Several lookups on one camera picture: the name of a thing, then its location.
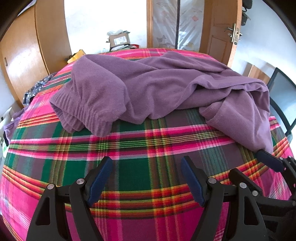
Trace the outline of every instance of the package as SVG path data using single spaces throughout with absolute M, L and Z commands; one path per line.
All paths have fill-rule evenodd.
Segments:
M 80 49 L 76 54 L 74 54 L 74 56 L 73 56 L 71 59 L 69 59 L 69 60 L 67 61 L 67 63 L 71 63 L 71 62 L 73 62 L 73 61 L 79 59 L 79 58 L 82 57 L 83 55 L 85 55 L 85 52 L 84 52 L 82 49 Z
M 117 35 L 110 35 L 109 41 L 110 41 L 110 48 L 113 48 L 115 46 L 130 44 L 128 32 L 123 32 Z

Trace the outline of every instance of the wardrobe door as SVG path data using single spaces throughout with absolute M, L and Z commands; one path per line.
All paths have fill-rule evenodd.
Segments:
M 2 60 L 18 98 L 48 75 L 35 27 L 35 6 L 14 20 L 0 42 Z

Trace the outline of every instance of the door handle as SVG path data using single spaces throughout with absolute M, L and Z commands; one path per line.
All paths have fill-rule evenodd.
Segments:
M 230 37 L 230 42 L 233 43 L 234 45 L 237 45 L 238 41 L 240 40 L 239 37 L 242 36 L 242 34 L 240 33 L 240 29 L 237 28 L 236 23 L 233 23 L 232 28 L 227 27 L 225 31 L 226 30 L 232 31 L 232 33 L 227 33 L 227 35 Z
M 226 30 L 233 31 L 233 29 L 232 29 L 232 28 L 230 28 L 230 27 L 227 27 L 227 28 L 225 29 L 225 31 L 226 31 Z

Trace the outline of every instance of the wooden door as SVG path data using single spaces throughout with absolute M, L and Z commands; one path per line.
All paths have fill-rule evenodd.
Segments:
M 35 5 L 36 32 L 41 54 L 49 73 L 67 65 L 65 58 L 72 55 L 64 0 L 38 0 Z
M 231 67 L 241 21 L 242 0 L 205 0 L 200 52 Z
M 22 101 L 24 93 L 48 75 L 38 44 L 34 6 L 13 21 L 0 46 L 8 77 Z

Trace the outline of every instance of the plaid bedspread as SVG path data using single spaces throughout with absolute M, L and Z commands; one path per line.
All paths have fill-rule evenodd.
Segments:
M 167 49 L 125 50 L 110 55 L 137 60 L 161 56 Z M 207 55 L 177 50 L 186 56 Z M 113 172 L 91 214 L 106 241 L 188 241 L 203 209 L 194 202 L 180 170 L 189 155 L 208 176 L 230 184 L 228 171 L 238 167 L 264 194 L 288 199 L 282 176 L 258 163 L 254 153 L 208 126 L 198 109 L 176 110 L 141 125 L 116 121 L 104 138 L 87 129 L 66 132 L 49 104 L 50 97 L 71 80 L 69 64 L 33 100 L 14 134 L 3 169 L 0 205 L 5 224 L 16 240 L 25 240 L 38 200 L 48 183 L 69 185 L 85 177 L 104 156 Z M 288 141 L 270 117 L 274 155 L 292 155 Z M 71 206 L 66 205 L 73 240 L 79 240 Z M 221 240 L 227 204 L 215 240 Z

